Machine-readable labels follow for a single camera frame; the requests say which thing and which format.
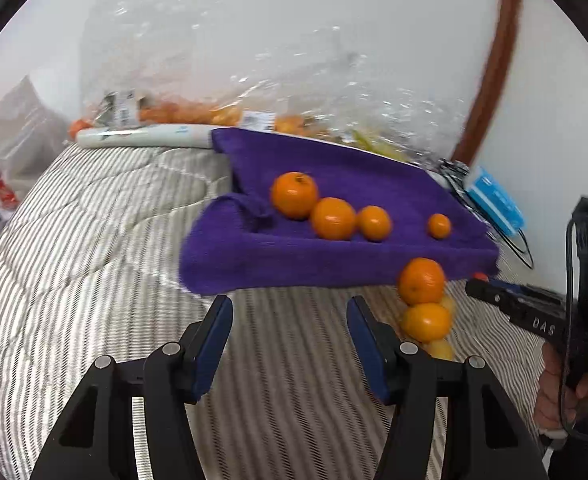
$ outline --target white tube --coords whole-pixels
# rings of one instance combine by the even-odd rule
[[[170,146],[176,148],[212,147],[211,131],[222,126],[209,124],[152,124],[131,130],[87,128],[76,136],[82,148],[112,146]]]

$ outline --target blue and white package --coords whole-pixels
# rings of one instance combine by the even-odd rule
[[[525,225],[514,200],[484,168],[477,167],[469,173],[465,191],[507,236],[514,236]]]

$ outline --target white wall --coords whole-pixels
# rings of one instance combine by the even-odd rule
[[[544,284],[565,291],[565,225],[588,195],[588,44],[552,0],[524,0],[516,54],[477,162],[514,197]]]
[[[43,99],[80,114],[78,40],[95,0],[29,0],[0,34],[0,97],[33,73]],[[196,73],[222,87],[254,54],[343,25],[350,48],[369,54],[398,84],[471,102],[494,34],[498,0],[215,0]]]

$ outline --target quilted mattress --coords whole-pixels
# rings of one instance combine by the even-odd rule
[[[0,239],[0,471],[26,480],[91,362],[141,358],[202,319],[212,298],[178,280],[181,241],[231,187],[210,150],[63,152]],[[506,258],[503,278],[526,282]],[[456,356],[485,357],[534,434],[540,343],[448,285]],[[187,415],[208,479],[371,479],[392,410],[365,387],[345,305],[362,294],[397,327],[394,288],[236,290],[234,325],[212,390]],[[440,478],[446,403],[436,406],[427,477]],[[134,401],[141,479],[150,479],[142,403]]]

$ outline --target human hand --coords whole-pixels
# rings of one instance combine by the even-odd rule
[[[561,428],[558,416],[558,387],[561,382],[561,357],[554,347],[545,343],[542,348],[545,369],[538,378],[538,394],[534,407],[534,422],[542,430]],[[588,413],[588,372],[581,378],[576,391],[565,387],[565,418],[571,424]]]

